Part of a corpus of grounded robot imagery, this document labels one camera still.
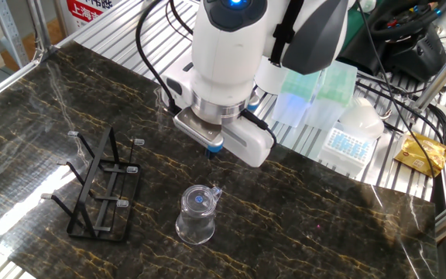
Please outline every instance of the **red sign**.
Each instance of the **red sign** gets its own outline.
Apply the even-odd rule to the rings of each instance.
[[[67,0],[67,4],[68,10],[71,12],[71,14],[78,19],[84,20],[85,22],[90,22],[92,19],[95,19],[102,14],[102,11],[94,9],[77,0]]]

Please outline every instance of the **steering wheel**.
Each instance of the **steering wheel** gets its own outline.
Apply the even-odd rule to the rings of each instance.
[[[410,36],[425,28],[446,10],[446,0],[441,0],[438,7],[431,9],[428,4],[412,5],[401,2],[394,5],[380,16],[370,27],[372,38],[377,40],[398,40]]]

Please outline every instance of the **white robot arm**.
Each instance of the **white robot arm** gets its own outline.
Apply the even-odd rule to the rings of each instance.
[[[181,57],[162,76],[183,109],[175,124],[210,151],[223,146],[258,167],[273,138],[239,116],[252,102],[262,56],[301,74],[329,66],[344,42],[353,2],[201,0],[191,58]]]

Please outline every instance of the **glass beaker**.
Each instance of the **glass beaker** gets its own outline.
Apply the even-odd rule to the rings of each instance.
[[[175,226],[178,236],[189,244],[202,244],[214,233],[214,209],[221,196],[218,187],[190,186],[182,195],[182,206]]]

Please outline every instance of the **dark marble countertop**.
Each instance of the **dark marble countertop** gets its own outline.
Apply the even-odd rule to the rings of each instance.
[[[437,275],[434,206],[360,184],[277,146],[260,168],[222,151],[213,160],[156,105],[157,86],[71,44],[0,94],[0,250],[38,278],[431,278]],[[142,138],[139,193],[119,243],[70,238],[90,156],[115,128],[120,157]],[[180,197],[218,186],[216,232],[190,246],[175,232]]]

